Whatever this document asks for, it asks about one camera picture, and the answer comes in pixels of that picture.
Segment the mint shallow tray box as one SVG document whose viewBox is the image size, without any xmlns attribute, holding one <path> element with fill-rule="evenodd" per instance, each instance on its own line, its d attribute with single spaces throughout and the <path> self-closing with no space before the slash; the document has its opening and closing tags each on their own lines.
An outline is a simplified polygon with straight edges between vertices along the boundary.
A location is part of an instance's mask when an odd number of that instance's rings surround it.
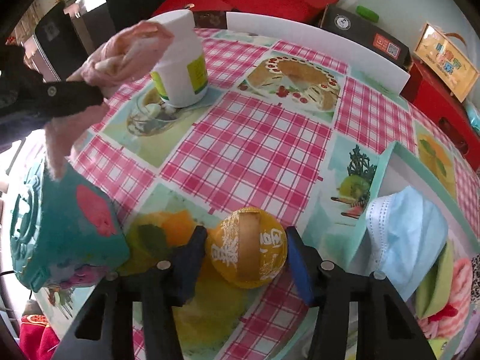
<svg viewBox="0 0 480 360">
<path fill-rule="evenodd" d="M 442 212 L 448 222 L 448 236 L 454 240 L 459 256 L 473 257 L 479 253 L 479 241 L 456 201 L 412 152 L 394 141 L 379 156 L 370 197 L 395 194 L 409 185 Z"/>
</svg>

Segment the light green cloth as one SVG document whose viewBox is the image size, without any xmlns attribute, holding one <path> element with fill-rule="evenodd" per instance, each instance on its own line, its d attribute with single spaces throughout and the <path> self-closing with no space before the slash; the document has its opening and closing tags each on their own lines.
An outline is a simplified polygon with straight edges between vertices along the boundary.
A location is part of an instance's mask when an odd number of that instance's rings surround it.
<svg viewBox="0 0 480 360">
<path fill-rule="evenodd" d="M 415 311 L 420 319 L 427 319 L 447 304 L 451 293 L 454 266 L 454 248 L 447 240 L 437 260 L 415 291 Z"/>
</svg>

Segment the black white leopard scrunchie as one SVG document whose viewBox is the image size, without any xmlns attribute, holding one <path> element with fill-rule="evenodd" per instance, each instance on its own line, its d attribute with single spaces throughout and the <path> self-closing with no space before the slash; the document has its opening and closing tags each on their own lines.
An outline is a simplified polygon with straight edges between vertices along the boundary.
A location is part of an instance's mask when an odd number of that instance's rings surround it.
<svg viewBox="0 0 480 360">
<path fill-rule="evenodd" d="M 472 265 L 472 287 L 471 287 L 471 300 L 473 303 L 478 304 L 480 301 L 480 254 L 477 254 L 471 259 Z"/>
</svg>

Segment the patterned plaid tablecloth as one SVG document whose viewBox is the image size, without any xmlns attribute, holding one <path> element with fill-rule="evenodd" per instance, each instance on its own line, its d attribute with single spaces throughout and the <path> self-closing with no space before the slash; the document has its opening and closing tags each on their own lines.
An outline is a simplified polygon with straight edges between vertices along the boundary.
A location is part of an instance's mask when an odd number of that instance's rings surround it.
<svg viewBox="0 0 480 360">
<path fill-rule="evenodd" d="M 479 251 L 479 179 L 450 138 L 402 97 L 328 55 L 289 41 L 201 29 L 210 88 L 169 111 L 151 80 L 122 87 L 73 167 L 116 200 L 131 247 L 125 274 L 253 206 L 345 268 L 365 241 L 357 200 L 399 142 L 461 212 L 457 258 Z"/>
</svg>

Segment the light blue face mask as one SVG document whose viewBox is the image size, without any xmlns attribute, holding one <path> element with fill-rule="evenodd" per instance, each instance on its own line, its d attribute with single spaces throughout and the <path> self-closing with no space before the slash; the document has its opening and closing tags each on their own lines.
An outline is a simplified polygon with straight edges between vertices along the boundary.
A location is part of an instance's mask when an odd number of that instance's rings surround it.
<svg viewBox="0 0 480 360">
<path fill-rule="evenodd" d="M 383 272 L 408 300 L 446 244 L 447 220 L 411 186 L 373 199 L 365 219 L 371 245 L 367 271 Z"/>
</svg>

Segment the white foam board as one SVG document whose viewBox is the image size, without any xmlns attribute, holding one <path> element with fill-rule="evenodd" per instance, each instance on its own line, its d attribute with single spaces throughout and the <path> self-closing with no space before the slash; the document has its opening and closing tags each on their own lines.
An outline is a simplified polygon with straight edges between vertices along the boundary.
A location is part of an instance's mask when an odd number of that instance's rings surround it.
<svg viewBox="0 0 480 360">
<path fill-rule="evenodd" d="M 347 63 L 357 78 L 399 95 L 410 74 L 386 58 L 337 34 L 308 24 L 251 13 L 228 11 L 227 29 L 287 41 Z"/>
</svg>

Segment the yellow round pouch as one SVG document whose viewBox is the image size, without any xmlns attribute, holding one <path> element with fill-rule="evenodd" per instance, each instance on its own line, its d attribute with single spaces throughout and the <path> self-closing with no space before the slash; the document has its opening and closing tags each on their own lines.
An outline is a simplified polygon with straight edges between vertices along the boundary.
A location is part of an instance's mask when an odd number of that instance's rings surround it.
<svg viewBox="0 0 480 360">
<path fill-rule="evenodd" d="M 287 261 L 287 234 L 275 217 L 254 207 L 234 211 L 208 230 L 206 255 L 216 271 L 241 289 L 269 284 Z"/>
</svg>

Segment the brown floral box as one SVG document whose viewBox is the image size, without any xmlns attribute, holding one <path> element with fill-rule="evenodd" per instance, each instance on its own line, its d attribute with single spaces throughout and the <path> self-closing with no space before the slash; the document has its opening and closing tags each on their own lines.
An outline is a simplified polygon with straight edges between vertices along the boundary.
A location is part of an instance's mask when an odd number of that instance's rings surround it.
<svg viewBox="0 0 480 360">
<path fill-rule="evenodd" d="M 194 10 L 195 27 L 200 29 L 227 29 L 225 10 Z"/>
</svg>

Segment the teal plastic box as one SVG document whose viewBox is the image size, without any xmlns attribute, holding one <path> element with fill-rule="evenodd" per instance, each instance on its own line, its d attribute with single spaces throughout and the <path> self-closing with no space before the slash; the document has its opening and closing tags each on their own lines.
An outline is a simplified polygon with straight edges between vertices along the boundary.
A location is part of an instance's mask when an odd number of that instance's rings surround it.
<svg viewBox="0 0 480 360">
<path fill-rule="evenodd" d="M 10 254 L 16 278 L 36 293 L 92 286 L 128 260 L 129 248 L 112 200 L 71 165 L 53 180 L 40 157 L 17 190 Z"/>
</svg>

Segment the black carton box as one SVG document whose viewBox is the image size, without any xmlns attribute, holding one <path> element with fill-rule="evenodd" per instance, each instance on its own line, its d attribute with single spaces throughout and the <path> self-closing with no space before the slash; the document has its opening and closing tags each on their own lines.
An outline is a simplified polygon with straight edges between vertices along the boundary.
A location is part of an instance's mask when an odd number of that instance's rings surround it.
<svg viewBox="0 0 480 360">
<path fill-rule="evenodd" d="M 324 11 L 320 27 L 366 47 L 404 70 L 411 65 L 412 58 L 404 43 L 347 10 L 329 4 Z"/>
</svg>

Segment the black cabinet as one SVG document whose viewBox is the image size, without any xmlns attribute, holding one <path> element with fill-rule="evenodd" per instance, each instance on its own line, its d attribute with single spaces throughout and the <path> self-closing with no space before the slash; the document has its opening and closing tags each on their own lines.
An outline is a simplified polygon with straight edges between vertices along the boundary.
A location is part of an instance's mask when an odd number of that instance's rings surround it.
<svg viewBox="0 0 480 360">
<path fill-rule="evenodd" d="M 34 38 L 54 74 L 66 80 L 87 59 L 82 43 L 86 38 L 95 47 L 123 29 L 151 18 L 166 0 L 106 0 L 84 16 L 73 19 L 57 3 L 36 25 Z"/>
</svg>

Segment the blue wet wipes pack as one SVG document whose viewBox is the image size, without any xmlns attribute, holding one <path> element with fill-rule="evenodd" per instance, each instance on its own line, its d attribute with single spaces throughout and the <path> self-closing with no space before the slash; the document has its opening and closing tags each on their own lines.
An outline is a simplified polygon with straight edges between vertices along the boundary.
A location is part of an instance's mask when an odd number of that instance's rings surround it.
<svg viewBox="0 0 480 360">
<path fill-rule="evenodd" d="M 480 113 L 479 110 L 469 100 L 464 101 L 464 108 L 472 129 L 480 135 Z"/>
</svg>

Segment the pink white striped towel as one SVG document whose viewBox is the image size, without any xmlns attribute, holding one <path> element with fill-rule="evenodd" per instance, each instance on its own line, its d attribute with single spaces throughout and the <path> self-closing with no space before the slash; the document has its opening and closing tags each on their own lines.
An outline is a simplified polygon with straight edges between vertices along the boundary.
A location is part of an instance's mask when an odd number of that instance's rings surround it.
<svg viewBox="0 0 480 360">
<path fill-rule="evenodd" d="M 451 293 L 447 304 L 437 314 L 418 320 L 427 339 L 451 339 L 462 330 L 470 309 L 472 283 L 471 260 L 461 258 L 454 262 Z"/>
</svg>

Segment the pale pink cloth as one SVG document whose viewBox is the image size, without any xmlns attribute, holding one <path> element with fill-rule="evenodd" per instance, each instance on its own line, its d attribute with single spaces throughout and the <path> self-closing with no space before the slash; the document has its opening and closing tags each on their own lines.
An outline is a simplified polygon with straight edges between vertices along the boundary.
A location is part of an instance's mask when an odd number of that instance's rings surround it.
<svg viewBox="0 0 480 360">
<path fill-rule="evenodd" d="M 46 124 L 46 161 L 53 180 L 63 178 L 66 157 L 71 154 L 76 141 L 108 113 L 105 100 L 120 86 L 149 73 L 173 41 L 173 33 L 162 24 L 142 20 L 103 43 L 67 78 L 68 82 L 80 82 L 99 89 L 103 99 L 74 115 L 57 117 Z"/>
</svg>

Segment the white pill bottle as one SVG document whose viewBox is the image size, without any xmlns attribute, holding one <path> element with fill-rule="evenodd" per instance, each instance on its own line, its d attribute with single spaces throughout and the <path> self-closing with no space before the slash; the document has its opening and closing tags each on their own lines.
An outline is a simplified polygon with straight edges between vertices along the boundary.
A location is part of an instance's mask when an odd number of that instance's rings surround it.
<svg viewBox="0 0 480 360">
<path fill-rule="evenodd" d="M 203 44 L 194 31 L 191 10 L 171 10 L 151 18 L 165 27 L 173 41 L 151 71 L 151 79 L 163 101 L 185 108 L 202 100 L 208 90 L 208 71 Z"/>
</svg>

